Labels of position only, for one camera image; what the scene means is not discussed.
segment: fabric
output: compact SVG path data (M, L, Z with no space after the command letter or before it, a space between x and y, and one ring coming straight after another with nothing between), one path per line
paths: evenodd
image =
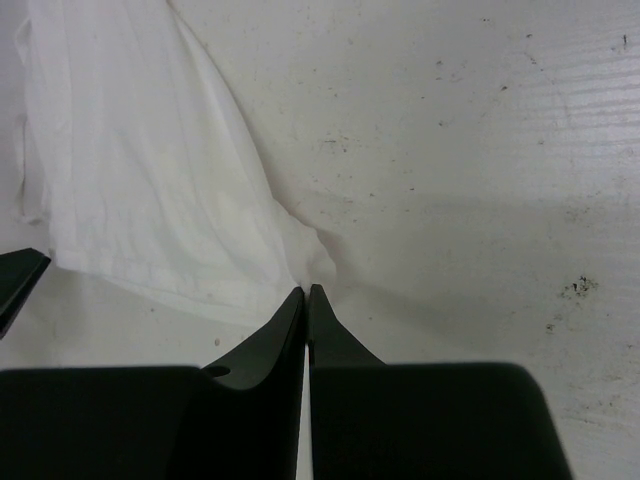
M56 263L179 309L261 325L330 284L272 197L223 79L161 0L31 1L17 34Z

